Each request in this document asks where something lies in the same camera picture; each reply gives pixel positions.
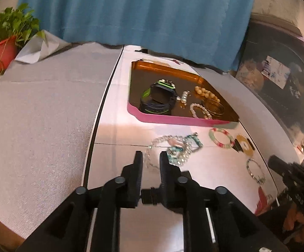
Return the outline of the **person's hand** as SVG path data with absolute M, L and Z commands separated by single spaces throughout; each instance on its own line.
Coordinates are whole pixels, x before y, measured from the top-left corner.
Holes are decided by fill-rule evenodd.
M 283 223 L 283 229 L 291 231 L 297 225 L 297 230 L 293 236 L 294 241 L 304 244 L 304 215 L 298 210 L 293 202 L 287 211 L 287 216 Z

